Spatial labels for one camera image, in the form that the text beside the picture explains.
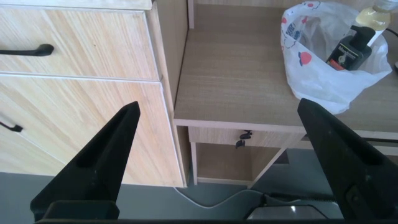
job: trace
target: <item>black bottle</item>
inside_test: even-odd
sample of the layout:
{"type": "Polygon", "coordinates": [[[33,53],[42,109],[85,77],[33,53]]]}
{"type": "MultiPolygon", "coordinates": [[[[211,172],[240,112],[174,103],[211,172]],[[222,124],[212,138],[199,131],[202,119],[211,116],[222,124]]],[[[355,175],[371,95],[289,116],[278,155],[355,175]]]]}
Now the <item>black bottle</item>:
{"type": "Polygon", "coordinates": [[[351,29],[356,34],[343,38],[326,61],[336,70],[357,70],[372,54],[368,42],[376,32],[369,27],[351,26],[351,29]]]}

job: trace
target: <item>plastic bag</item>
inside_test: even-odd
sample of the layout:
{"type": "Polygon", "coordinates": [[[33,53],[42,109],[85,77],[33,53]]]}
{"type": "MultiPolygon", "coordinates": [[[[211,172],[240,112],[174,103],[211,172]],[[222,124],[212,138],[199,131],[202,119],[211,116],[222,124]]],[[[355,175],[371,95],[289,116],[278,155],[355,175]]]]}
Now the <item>plastic bag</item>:
{"type": "Polygon", "coordinates": [[[336,71],[325,61],[354,24],[358,11],[336,2],[303,2],[284,12],[281,46],[287,81],[298,98],[319,103],[329,112],[346,111],[365,88],[392,72],[382,35],[357,71],[336,71]]]}

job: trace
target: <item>white cable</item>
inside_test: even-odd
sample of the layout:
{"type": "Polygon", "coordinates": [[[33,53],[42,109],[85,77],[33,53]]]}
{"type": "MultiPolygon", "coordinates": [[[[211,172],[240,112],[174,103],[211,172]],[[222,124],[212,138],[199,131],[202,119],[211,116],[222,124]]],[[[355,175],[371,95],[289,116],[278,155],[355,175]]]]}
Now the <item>white cable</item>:
{"type": "MultiPolygon", "coordinates": [[[[244,189],[244,190],[241,190],[241,191],[239,191],[239,192],[236,192],[235,194],[232,194],[232,195],[229,196],[228,198],[222,200],[221,202],[219,202],[219,203],[217,203],[217,204],[215,204],[215,205],[212,205],[212,206],[205,206],[205,205],[201,205],[201,204],[199,204],[198,202],[192,200],[191,198],[189,198],[188,196],[186,196],[184,193],[182,193],[181,191],[179,191],[177,188],[175,188],[175,187],[173,187],[173,188],[174,188],[174,190],[175,190],[176,192],[178,192],[181,196],[185,197],[185,199],[187,199],[188,201],[190,201],[190,202],[193,203],[194,205],[199,206],[199,207],[201,207],[201,208],[205,208],[205,209],[212,209],[212,208],[215,208],[215,207],[217,207],[217,206],[219,206],[219,205],[222,205],[223,203],[227,202],[229,199],[235,197],[236,195],[238,195],[238,194],[240,194],[240,193],[242,193],[242,192],[254,192],[254,193],[257,193],[257,194],[260,194],[260,195],[266,195],[265,193],[259,192],[259,191],[257,191],[257,190],[244,189]]],[[[301,201],[301,200],[300,200],[300,199],[297,199],[297,200],[293,200],[293,201],[291,201],[291,202],[284,202],[284,201],[281,201],[281,202],[284,202],[284,203],[294,203],[294,202],[299,202],[299,201],[301,201]]]]}

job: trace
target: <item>desk surface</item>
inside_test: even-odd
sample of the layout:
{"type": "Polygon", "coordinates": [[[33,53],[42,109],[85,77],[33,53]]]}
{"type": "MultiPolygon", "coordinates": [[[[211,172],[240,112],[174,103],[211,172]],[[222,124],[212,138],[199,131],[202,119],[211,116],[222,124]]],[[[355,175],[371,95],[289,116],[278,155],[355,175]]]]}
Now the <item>desk surface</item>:
{"type": "MultiPolygon", "coordinates": [[[[305,132],[280,49],[283,9],[197,5],[188,33],[175,123],[181,126],[305,132]]],[[[398,30],[395,18],[394,28],[398,30]]],[[[398,41],[389,60],[398,61],[398,41]]],[[[396,72],[364,90],[337,116],[368,138],[398,139],[396,72]]]]}

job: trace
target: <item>wooden shelf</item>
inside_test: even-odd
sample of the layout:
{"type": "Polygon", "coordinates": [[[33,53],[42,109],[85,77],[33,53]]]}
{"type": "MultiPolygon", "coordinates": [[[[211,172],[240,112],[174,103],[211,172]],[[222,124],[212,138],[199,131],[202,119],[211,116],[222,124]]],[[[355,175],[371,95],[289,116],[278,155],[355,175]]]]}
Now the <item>wooden shelf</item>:
{"type": "Polygon", "coordinates": [[[284,151],[271,147],[242,147],[196,143],[197,181],[248,185],[274,163],[284,151]]]}
{"type": "MultiPolygon", "coordinates": [[[[196,5],[175,106],[181,126],[305,133],[280,49],[283,9],[196,5]]],[[[384,34],[389,60],[396,37],[384,34]]],[[[366,89],[338,115],[362,137],[398,139],[398,76],[366,89]]]]}

